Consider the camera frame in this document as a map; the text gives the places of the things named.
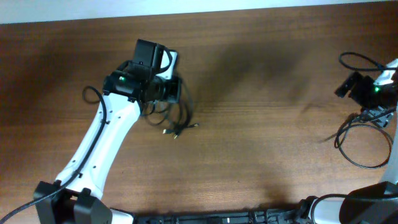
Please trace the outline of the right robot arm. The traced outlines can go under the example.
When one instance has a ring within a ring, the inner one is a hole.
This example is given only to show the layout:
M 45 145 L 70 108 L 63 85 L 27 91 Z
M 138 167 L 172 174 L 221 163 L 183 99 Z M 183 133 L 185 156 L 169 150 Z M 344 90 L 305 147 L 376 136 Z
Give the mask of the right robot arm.
M 352 74 L 335 94 L 348 95 L 361 106 L 335 134 L 335 147 L 341 151 L 348 131 L 369 127 L 384 132 L 397 115 L 397 60 L 385 65 L 372 59 L 373 67 L 358 68 L 339 60 Z M 397 137 L 384 133 L 389 141 L 389 155 L 379 165 L 386 170 L 376 184 L 349 194 L 328 194 L 314 198 L 308 207 L 309 223 L 397 223 Z

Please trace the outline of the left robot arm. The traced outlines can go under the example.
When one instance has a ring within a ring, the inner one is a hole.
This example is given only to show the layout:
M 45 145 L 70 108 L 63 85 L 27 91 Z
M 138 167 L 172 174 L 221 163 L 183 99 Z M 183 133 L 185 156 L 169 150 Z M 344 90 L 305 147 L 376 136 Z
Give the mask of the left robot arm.
M 95 118 L 76 153 L 54 183 L 40 182 L 34 192 L 41 223 L 133 223 L 133 214 L 101 201 L 104 186 L 143 104 L 179 100 L 177 59 L 177 51 L 139 39 L 133 58 L 105 77 Z

